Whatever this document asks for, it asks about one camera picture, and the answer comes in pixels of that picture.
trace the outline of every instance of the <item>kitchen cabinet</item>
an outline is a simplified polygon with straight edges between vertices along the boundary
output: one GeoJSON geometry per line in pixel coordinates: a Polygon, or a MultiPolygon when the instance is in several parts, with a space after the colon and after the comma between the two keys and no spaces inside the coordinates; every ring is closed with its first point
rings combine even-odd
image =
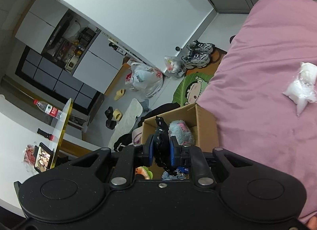
{"type": "Polygon", "coordinates": [[[54,31],[54,27],[28,12],[24,17],[15,37],[38,53],[42,50],[54,31]]]}
{"type": "Polygon", "coordinates": [[[67,10],[68,8],[57,0],[35,0],[29,12],[56,27],[67,10]]]}
{"type": "Polygon", "coordinates": [[[88,50],[73,76],[95,90],[105,93],[117,73],[116,68],[88,50]]]}
{"type": "Polygon", "coordinates": [[[120,70],[124,56],[110,47],[109,43],[107,35],[104,32],[101,32],[88,50],[112,65],[114,68],[120,70]]]}

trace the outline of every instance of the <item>kitchen appliance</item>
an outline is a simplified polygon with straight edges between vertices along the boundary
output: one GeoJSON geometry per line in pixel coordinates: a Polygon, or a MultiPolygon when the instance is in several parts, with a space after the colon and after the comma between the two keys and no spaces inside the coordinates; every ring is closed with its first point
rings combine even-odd
{"type": "Polygon", "coordinates": [[[65,69],[69,72],[71,72],[74,68],[75,68],[75,65],[77,64],[79,60],[79,57],[78,56],[73,56],[67,63],[67,65],[65,66],[65,69]]]}

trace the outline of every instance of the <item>pink bedsheet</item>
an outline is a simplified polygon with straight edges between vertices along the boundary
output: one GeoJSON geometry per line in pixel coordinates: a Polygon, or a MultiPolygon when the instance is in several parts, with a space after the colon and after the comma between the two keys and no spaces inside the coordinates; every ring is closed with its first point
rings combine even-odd
{"type": "Polygon", "coordinates": [[[317,103],[297,117],[282,94],[301,62],[317,65],[317,3],[260,0],[198,104],[216,116],[221,146],[304,184],[306,222],[317,211],[317,103]]]}

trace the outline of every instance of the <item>gray sneaker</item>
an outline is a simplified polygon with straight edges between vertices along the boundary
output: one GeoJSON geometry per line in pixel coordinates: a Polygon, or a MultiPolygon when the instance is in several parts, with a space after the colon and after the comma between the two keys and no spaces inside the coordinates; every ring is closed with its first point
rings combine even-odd
{"type": "Polygon", "coordinates": [[[210,63],[210,54],[191,51],[189,55],[183,56],[182,60],[187,69],[193,69],[195,67],[203,68],[210,63]]]}
{"type": "Polygon", "coordinates": [[[215,50],[215,45],[212,43],[202,43],[198,40],[194,40],[192,44],[187,46],[187,48],[191,51],[211,54],[215,50]]]}

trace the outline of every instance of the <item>white wall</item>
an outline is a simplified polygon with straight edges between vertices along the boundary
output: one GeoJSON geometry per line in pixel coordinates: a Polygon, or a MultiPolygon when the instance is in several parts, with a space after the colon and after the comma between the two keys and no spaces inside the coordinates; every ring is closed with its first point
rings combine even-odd
{"type": "Polygon", "coordinates": [[[213,9],[207,0],[63,0],[64,4],[164,69],[213,9]]]}

